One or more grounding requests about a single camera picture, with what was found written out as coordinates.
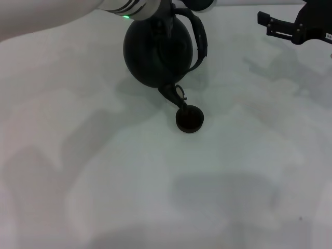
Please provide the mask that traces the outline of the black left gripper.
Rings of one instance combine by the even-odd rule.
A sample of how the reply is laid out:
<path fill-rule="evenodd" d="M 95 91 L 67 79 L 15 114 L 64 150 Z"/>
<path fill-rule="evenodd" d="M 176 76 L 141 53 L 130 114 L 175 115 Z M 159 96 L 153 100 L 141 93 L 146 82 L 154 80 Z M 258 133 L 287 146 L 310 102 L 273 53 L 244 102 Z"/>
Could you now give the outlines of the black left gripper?
<path fill-rule="evenodd" d="M 151 32 L 153 38 L 170 38 L 173 29 L 173 16 L 152 16 Z"/>

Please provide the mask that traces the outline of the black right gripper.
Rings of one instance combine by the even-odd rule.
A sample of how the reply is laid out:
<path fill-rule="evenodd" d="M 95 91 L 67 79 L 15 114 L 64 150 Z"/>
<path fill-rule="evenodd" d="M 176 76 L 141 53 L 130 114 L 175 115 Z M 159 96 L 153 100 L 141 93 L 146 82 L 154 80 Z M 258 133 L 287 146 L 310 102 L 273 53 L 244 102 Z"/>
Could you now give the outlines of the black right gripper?
<path fill-rule="evenodd" d="M 266 35 L 290 40 L 295 45 L 317 39 L 331 44 L 331 0 L 307 0 L 295 23 L 282 21 L 259 11 L 257 23 L 266 27 Z"/>

